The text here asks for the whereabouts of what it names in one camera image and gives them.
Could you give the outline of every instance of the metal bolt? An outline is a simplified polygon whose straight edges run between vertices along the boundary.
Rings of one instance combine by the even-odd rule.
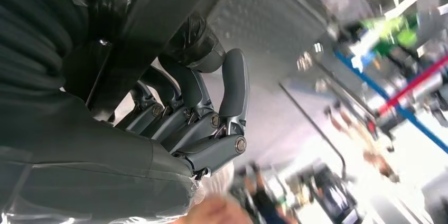
[[[246,147],[247,147],[246,139],[244,137],[238,137],[235,142],[235,150],[237,151],[237,153],[238,154],[244,153]]]
[[[188,109],[183,111],[183,114],[185,115],[186,118],[190,118],[191,117],[191,113]]]
[[[153,108],[153,115],[158,116],[158,115],[160,115],[160,113],[162,113],[162,111],[163,111],[162,105],[156,105]]]
[[[218,128],[218,124],[219,124],[219,117],[217,114],[213,114],[211,116],[211,125],[213,128]]]

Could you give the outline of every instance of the person's hand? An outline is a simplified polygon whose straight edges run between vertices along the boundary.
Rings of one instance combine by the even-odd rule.
[[[236,202],[221,197],[209,197],[194,206],[183,217],[182,224],[251,224],[247,212]]]

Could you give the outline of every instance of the green object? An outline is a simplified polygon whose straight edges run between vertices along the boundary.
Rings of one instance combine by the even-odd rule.
[[[396,46],[413,46],[417,42],[417,15],[399,16],[389,21],[375,19],[361,24],[368,30],[381,28],[380,41],[372,48],[378,55],[387,56]]]

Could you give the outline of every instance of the blue stripe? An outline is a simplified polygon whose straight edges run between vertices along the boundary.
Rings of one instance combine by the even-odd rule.
[[[340,51],[335,51],[334,55],[338,58],[351,72],[356,74],[361,80],[363,80],[370,88],[372,88],[376,93],[382,96],[385,100],[389,100],[388,93],[377,85],[370,77],[368,77],[365,73],[360,72],[358,69],[354,68],[351,61],[342,55]],[[440,147],[445,153],[448,154],[448,147],[445,143],[440,140],[437,136],[435,136],[426,126],[424,126],[409,110],[403,109],[400,105],[396,105],[395,109],[397,112],[402,115],[404,118],[409,120],[412,124],[414,124],[417,129],[419,129],[423,134],[425,134],[430,140],[432,140],[438,147]]]

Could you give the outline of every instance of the black cable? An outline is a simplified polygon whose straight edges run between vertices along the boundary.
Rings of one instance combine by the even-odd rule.
[[[345,161],[344,157],[342,156],[342,154],[335,147],[335,145],[333,145],[333,143],[325,135],[325,133],[319,128],[319,126],[314,122],[314,120],[308,115],[308,113],[306,113],[306,111],[302,108],[302,106],[300,106],[300,104],[298,104],[298,102],[294,99],[294,97],[292,97],[292,95],[289,93],[289,91],[286,90],[286,88],[283,86],[283,84],[280,83],[279,85],[283,89],[283,91],[286,93],[288,98],[291,100],[291,102],[295,105],[295,107],[300,110],[300,112],[303,114],[303,116],[305,116],[306,120],[308,120],[308,122],[310,122],[310,124],[314,127],[314,129],[321,135],[321,137],[330,145],[330,147],[336,152],[338,157],[341,159],[341,162],[342,162],[341,176],[342,176],[342,179],[345,180],[346,176],[347,176],[347,170],[346,170],[347,167],[346,167],[346,161]]]

